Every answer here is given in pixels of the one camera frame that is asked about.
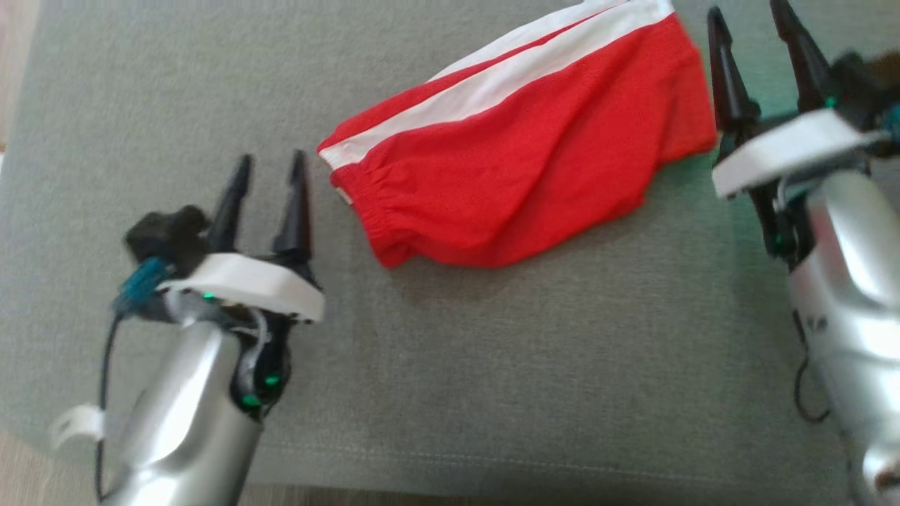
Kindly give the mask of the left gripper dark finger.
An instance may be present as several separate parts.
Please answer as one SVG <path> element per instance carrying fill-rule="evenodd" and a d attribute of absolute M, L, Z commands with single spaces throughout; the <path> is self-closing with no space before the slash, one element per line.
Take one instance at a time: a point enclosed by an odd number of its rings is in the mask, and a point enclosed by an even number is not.
<path fill-rule="evenodd" d="M 296 150 L 289 177 L 290 193 L 272 252 L 284 265 L 306 265 L 312 258 L 311 202 L 304 150 Z"/>
<path fill-rule="evenodd" d="M 250 192 L 253 157 L 244 154 L 231 179 L 223 189 L 219 204 L 207 231 L 207 247 L 212 253 L 237 251 L 236 240 L 243 201 Z"/>

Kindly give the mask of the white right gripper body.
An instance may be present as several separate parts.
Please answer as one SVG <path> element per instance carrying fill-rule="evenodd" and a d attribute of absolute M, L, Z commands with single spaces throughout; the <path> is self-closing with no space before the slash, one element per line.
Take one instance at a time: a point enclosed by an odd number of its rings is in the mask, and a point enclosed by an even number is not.
<path fill-rule="evenodd" d="M 712 183 L 726 199 L 883 140 L 884 129 L 858 129 L 835 109 L 802 113 L 736 148 L 716 164 Z"/>

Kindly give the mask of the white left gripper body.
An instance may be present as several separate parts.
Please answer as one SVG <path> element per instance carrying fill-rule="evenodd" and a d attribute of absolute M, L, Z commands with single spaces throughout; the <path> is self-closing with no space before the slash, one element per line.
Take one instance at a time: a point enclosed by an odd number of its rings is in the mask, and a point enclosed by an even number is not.
<path fill-rule="evenodd" d="M 321 320 L 326 305 L 324 293 L 298 273 L 237 253 L 208 255 L 186 278 L 168 280 L 160 289 L 311 321 Z"/>

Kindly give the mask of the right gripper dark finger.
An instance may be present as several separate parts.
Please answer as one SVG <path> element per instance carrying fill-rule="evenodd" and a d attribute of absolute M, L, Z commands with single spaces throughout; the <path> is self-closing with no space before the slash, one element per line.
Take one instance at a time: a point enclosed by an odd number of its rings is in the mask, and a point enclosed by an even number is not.
<path fill-rule="evenodd" d="M 749 96 L 740 76 L 732 52 L 732 35 L 717 6 L 708 10 L 707 35 L 716 125 L 723 134 L 733 134 L 756 124 L 761 108 Z"/>
<path fill-rule="evenodd" d="M 778 37 L 787 45 L 797 86 L 797 111 L 835 106 L 830 65 L 788 1 L 769 1 Z"/>

